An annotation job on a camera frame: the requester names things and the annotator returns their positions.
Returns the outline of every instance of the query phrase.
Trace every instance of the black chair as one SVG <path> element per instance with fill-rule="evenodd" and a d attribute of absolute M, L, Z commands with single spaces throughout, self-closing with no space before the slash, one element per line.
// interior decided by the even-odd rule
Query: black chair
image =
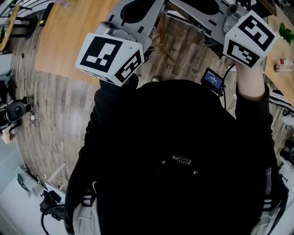
<path fill-rule="evenodd" d="M 19 126 L 21 124 L 21 118 L 27 112 L 30 112 L 31 109 L 32 106 L 30 104 L 25 106 L 21 101 L 16 101 L 4 107 L 0 110 L 0 131 L 6 129 L 15 122 L 17 122 L 17 125 L 11 128 L 11 130 Z"/>

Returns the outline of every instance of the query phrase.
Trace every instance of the black cable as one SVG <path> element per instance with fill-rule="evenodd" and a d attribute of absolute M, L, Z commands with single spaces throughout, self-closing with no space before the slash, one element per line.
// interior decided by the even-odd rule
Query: black cable
<path fill-rule="evenodd" d="M 28 97 L 28 90 L 26 88 L 26 70 L 23 65 L 23 76 L 24 76 L 24 89 L 26 90 L 26 97 Z"/>
<path fill-rule="evenodd" d="M 6 84 L 6 89 L 8 88 L 7 86 L 8 86 L 8 84 L 9 84 L 9 81 L 10 81 L 10 80 L 11 80 L 11 79 L 9 79 L 8 82 L 7 82 L 7 84 Z"/>
<path fill-rule="evenodd" d="M 47 230 L 45 229 L 45 226 L 44 226 L 44 216 L 45 214 L 49 211 L 49 210 L 52 210 L 54 208 L 58 208 L 58 207 L 64 207 L 64 204 L 60 204 L 60 205 L 54 205 L 52 207 L 48 207 L 46 208 L 43 212 L 42 212 L 42 216 L 41 216 L 41 225 L 42 225 L 42 228 L 44 230 L 44 232 L 46 233 L 46 235 L 50 235 Z"/>
<path fill-rule="evenodd" d="M 235 66 L 235 64 L 232 64 L 228 70 L 226 71 L 225 75 L 224 75 L 224 81 L 222 83 L 222 89 L 224 91 L 224 101 L 225 101 L 225 109 L 226 109 L 226 91 L 225 91 L 225 78 L 227 76 L 227 74 L 230 72 L 230 70 Z"/>
<path fill-rule="evenodd" d="M 40 122 L 35 119 L 34 121 L 31 120 L 31 123 L 34 124 L 36 127 L 40 127 Z"/>
<path fill-rule="evenodd" d="M 283 109 L 282 107 L 280 107 L 279 105 L 277 105 L 277 104 L 275 104 L 275 103 L 273 103 L 273 102 L 271 102 L 271 101 L 270 101 L 270 103 L 271 103 L 272 105 L 274 105 L 274 106 L 277 106 L 279 109 L 281 109 L 281 110 L 284 111 L 284 109 Z"/>

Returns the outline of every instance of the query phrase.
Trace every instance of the cable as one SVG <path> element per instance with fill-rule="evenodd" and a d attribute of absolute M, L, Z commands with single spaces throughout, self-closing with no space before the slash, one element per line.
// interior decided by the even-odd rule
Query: cable
<path fill-rule="evenodd" d="M 28 97 L 28 90 L 26 88 L 26 70 L 23 65 L 23 76 L 24 76 L 24 89 L 26 90 L 26 97 Z"/>
<path fill-rule="evenodd" d="M 232 107 L 228 108 L 227 110 L 229 110 L 229 109 L 231 109 L 231 108 L 234 108 L 234 107 L 236 107 L 236 105 L 237 105 L 237 104 L 235 104 L 234 106 L 232 106 Z"/>
<path fill-rule="evenodd" d="M 290 171 L 291 171 L 291 174 L 294 175 L 294 173 L 293 173 L 293 166 L 290 166 Z"/>
<path fill-rule="evenodd" d="M 222 83 L 222 89 L 224 91 L 224 102 L 225 102 L 225 109 L 226 109 L 226 91 L 225 91 L 225 78 L 227 76 L 227 74 L 230 72 L 230 70 L 235 66 L 235 64 L 232 64 L 228 70 L 226 71 L 225 75 L 224 75 L 224 82 Z"/>
<path fill-rule="evenodd" d="M 40 122 L 38 121 L 38 125 L 37 125 L 36 119 L 34 121 L 31 120 L 31 123 L 34 124 L 36 127 L 40 127 Z"/>
<path fill-rule="evenodd" d="M 8 84 L 9 84 L 9 81 L 10 81 L 10 80 L 11 80 L 11 79 L 8 80 L 8 82 L 7 82 L 7 84 L 6 84 L 6 88 L 7 88 Z"/>
<path fill-rule="evenodd" d="M 45 214 L 49 211 L 49 210 L 52 210 L 54 208 L 58 208 L 58 207 L 64 207 L 64 204 L 61 204 L 61 205 L 54 205 L 54 206 L 51 206 L 51 207 L 48 207 L 46 208 L 43 212 L 42 212 L 42 215 L 41 215 L 41 225 L 42 225 L 42 228 L 44 230 L 44 232 L 46 233 L 46 235 L 50 235 L 47 230 L 45 229 L 45 226 L 44 226 L 44 216 Z"/>
<path fill-rule="evenodd" d="M 53 143 L 53 133 L 52 133 L 52 131 L 51 131 L 51 128 L 50 128 L 50 126 L 49 126 L 49 123 L 48 123 L 45 119 L 43 119 L 42 117 L 40 117 L 39 119 L 37 119 L 37 118 L 35 117 L 35 119 L 39 122 L 39 124 L 40 124 L 40 120 L 41 120 L 41 119 L 42 119 L 44 122 L 47 123 L 48 128 L 49 128 L 50 133 L 51 133 L 51 143 L 52 143 L 53 147 L 55 148 L 56 152 L 57 152 L 57 153 L 62 157 L 62 159 L 64 160 L 64 162 L 65 162 L 65 168 L 68 170 L 68 164 L 67 164 L 65 158 L 61 155 L 61 153 L 57 150 L 55 144 Z"/>
<path fill-rule="evenodd" d="M 276 106 L 276 107 L 278 107 L 279 109 L 281 109 L 282 111 L 285 111 L 286 109 L 288 109 L 287 107 L 286 107 L 286 105 L 284 104 L 284 108 L 282 108 L 282 107 L 280 107 L 279 105 L 277 105 L 277 104 L 275 104 L 274 102 L 272 102 L 272 101 L 269 101 L 272 105 L 274 105 L 274 106 Z M 289 115 L 291 116 L 291 117 L 293 117 L 294 118 L 294 115 L 292 114 L 292 111 L 290 110 L 290 113 L 289 113 Z"/>

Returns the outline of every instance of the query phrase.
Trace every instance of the white cable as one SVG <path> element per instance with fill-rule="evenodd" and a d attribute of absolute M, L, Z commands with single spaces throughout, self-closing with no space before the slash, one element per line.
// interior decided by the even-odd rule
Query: white cable
<path fill-rule="evenodd" d="M 62 157 L 62 159 L 64 160 L 64 162 L 65 162 L 65 168 L 68 170 L 68 164 L 67 164 L 65 158 L 61 155 L 61 153 L 57 150 L 57 148 L 55 147 L 55 144 L 53 143 L 53 133 L 52 133 L 52 131 L 51 131 L 51 128 L 50 128 L 50 126 L 49 126 L 49 123 L 48 123 L 45 119 L 43 119 L 42 117 L 40 117 L 39 119 L 37 119 L 37 118 L 35 118 L 35 119 L 36 119 L 39 123 L 40 123 L 40 120 L 41 120 L 41 119 L 42 119 L 44 122 L 47 123 L 48 128 L 49 128 L 50 133 L 51 133 L 51 143 L 52 143 L 52 145 L 54 146 L 56 152 L 57 152 L 57 153 Z"/>
<path fill-rule="evenodd" d="M 291 165 L 290 165 L 290 171 L 291 171 L 291 174 L 293 174 L 293 175 L 294 175 L 294 173 L 293 173 L 293 171 L 294 171 L 294 168 L 293 168 L 293 166 L 291 166 Z"/>
<path fill-rule="evenodd" d="M 274 218 L 274 216 L 269 216 L 269 215 L 263 215 L 263 216 L 260 216 L 259 218 L 262 218 L 262 217 L 268 217 L 268 218 Z"/>
<path fill-rule="evenodd" d="M 93 183 L 92 183 L 92 187 L 93 187 L 93 190 L 95 191 L 95 193 L 97 194 L 97 192 L 96 192 L 96 189 L 95 189 L 95 184 L 98 184 L 96 181 L 94 181 Z"/>

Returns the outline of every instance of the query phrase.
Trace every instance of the small screen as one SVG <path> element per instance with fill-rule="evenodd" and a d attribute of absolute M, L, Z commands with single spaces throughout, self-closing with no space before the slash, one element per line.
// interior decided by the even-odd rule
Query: small screen
<path fill-rule="evenodd" d="M 221 88 L 222 80 L 216 75 L 214 75 L 212 72 L 207 71 L 204 79 L 208 81 L 209 83 L 211 83 L 217 89 Z"/>

